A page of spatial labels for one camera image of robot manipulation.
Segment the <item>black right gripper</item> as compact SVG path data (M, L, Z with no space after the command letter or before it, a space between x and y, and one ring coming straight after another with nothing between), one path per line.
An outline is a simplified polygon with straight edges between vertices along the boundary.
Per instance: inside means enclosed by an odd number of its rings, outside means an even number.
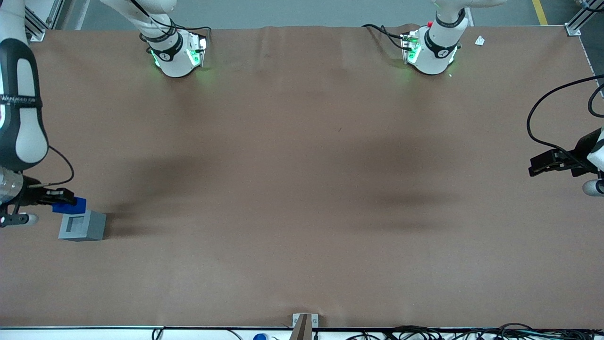
M29 176L23 176L22 180L18 195L18 205L21 207L78 205L78 198L67 188L46 188L47 184Z

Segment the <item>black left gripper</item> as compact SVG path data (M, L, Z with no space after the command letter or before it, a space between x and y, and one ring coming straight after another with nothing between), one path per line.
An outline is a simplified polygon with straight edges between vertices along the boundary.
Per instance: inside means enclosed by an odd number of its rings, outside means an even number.
M603 146L603 143L598 144L601 133L602 127L581 137L576 142L574 149L570 151L570 154L576 159L571 162L571 175L573 177L583 176L587 173L597 174L600 171L596 165L587 159L587 156L596 146ZM566 159L565 153L562 153L559 149L550 149L540 153L530 159L529 176L535 177L547 172L565 171L567 170L565 167Z

